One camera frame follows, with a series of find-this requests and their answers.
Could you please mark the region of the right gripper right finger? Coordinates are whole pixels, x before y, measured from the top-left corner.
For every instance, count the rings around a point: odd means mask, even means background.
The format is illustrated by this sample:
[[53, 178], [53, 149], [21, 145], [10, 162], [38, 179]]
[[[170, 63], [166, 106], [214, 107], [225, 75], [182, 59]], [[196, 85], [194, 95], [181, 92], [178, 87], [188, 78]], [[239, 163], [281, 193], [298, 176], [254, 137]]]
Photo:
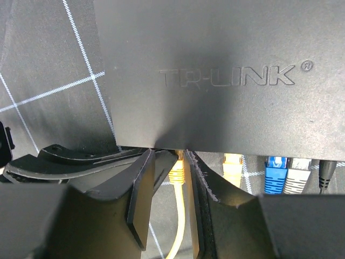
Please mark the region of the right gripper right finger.
[[184, 165], [194, 258], [344, 258], [343, 195], [251, 195], [192, 151]]

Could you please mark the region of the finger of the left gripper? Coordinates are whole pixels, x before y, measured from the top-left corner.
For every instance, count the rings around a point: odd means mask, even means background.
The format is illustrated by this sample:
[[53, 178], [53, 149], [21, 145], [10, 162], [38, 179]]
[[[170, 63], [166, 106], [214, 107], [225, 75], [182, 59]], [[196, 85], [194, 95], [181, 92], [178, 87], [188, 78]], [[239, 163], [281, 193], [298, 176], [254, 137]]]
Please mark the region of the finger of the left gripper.
[[61, 145], [51, 145], [41, 149], [38, 156], [28, 154], [10, 161], [4, 167], [4, 182], [63, 182], [131, 165], [145, 151], [145, 148], [134, 148], [119, 153], [95, 155], [72, 151]]

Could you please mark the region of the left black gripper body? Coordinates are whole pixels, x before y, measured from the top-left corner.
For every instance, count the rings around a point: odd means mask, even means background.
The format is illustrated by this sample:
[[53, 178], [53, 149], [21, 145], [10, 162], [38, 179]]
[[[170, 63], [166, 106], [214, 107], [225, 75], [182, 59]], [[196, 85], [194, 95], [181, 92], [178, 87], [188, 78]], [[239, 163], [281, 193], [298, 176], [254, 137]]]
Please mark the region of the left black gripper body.
[[13, 159], [14, 143], [10, 128], [5, 127], [2, 122], [0, 122], [0, 126], [0, 166], [5, 167]]

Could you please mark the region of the black network switch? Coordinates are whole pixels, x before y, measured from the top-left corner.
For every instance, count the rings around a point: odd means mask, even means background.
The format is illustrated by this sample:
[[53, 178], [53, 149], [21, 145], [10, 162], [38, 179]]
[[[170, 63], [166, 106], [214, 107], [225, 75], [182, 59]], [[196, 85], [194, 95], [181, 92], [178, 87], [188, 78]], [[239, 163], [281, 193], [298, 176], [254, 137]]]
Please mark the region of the black network switch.
[[344, 1], [95, 1], [116, 142], [344, 160]]

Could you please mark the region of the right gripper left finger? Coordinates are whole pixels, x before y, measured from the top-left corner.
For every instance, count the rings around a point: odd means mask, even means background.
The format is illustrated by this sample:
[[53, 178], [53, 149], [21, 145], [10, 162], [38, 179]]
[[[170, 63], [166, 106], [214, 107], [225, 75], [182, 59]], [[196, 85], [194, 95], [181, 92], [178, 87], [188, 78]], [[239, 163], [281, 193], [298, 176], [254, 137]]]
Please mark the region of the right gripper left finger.
[[146, 149], [131, 165], [63, 182], [1, 176], [1, 258], [140, 258], [153, 195], [177, 161]]

